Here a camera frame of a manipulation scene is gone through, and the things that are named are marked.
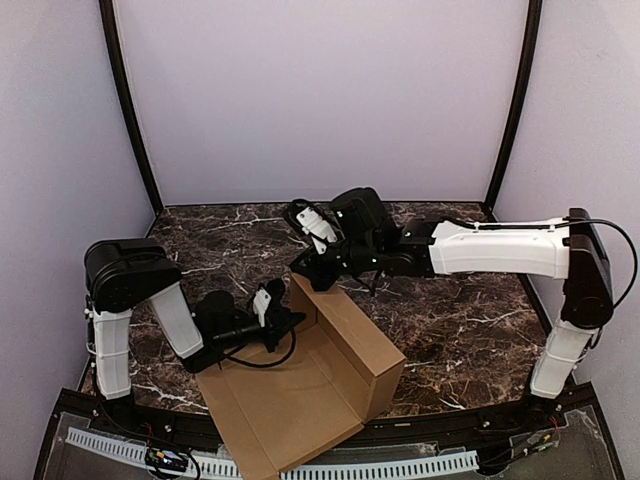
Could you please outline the brown cardboard box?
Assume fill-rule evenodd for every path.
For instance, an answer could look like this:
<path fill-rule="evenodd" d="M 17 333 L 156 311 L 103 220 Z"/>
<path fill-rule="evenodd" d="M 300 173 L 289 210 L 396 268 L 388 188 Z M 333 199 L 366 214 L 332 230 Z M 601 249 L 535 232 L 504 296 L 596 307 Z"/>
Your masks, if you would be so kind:
<path fill-rule="evenodd" d="M 209 413 L 245 479 L 276 479 L 361 431 L 390 404 L 405 356 L 339 285 L 316 292 L 293 274 L 290 304 L 305 320 L 265 368 L 261 346 L 196 376 Z"/>

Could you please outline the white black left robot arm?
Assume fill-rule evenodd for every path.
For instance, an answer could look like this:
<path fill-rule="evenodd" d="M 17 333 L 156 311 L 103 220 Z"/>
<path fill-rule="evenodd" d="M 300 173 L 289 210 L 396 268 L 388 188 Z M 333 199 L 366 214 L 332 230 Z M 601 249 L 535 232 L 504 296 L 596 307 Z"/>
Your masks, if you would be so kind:
<path fill-rule="evenodd" d="M 284 339 L 296 347 L 296 328 L 306 316 L 283 305 L 285 283 L 259 285 L 246 309 L 225 290 L 209 292 L 189 305 L 183 275 L 151 238 L 101 240 L 84 255 L 87 289 L 87 350 L 93 356 L 95 388 L 106 400 L 131 394 L 130 333 L 139 305 L 149 305 L 174 354 L 190 373 L 233 362 L 251 367 L 239 352 L 259 344 L 269 353 Z"/>

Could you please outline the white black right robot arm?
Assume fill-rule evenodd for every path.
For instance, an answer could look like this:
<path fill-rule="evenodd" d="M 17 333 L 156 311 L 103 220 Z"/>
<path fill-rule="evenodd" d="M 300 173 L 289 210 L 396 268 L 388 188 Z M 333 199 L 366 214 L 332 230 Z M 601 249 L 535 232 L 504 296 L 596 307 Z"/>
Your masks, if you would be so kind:
<path fill-rule="evenodd" d="M 311 241 L 290 269 L 316 292 L 344 276 L 359 281 L 368 272 L 377 278 L 500 273 L 561 282 L 563 303 L 529 376 L 528 393 L 539 399 L 560 395 L 638 279 L 639 255 L 632 248 L 629 283 L 614 293 L 610 259 L 596 228 L 607 226 L 633 241 L 619 225 L 583 208 L 539 221 L 443 218 L 400 226 L 373 188 L 357 187 L 334 198 L 329 209 L 324 213 L 309 200 L 295 199 L 283 212 L 289 226 Z"/>

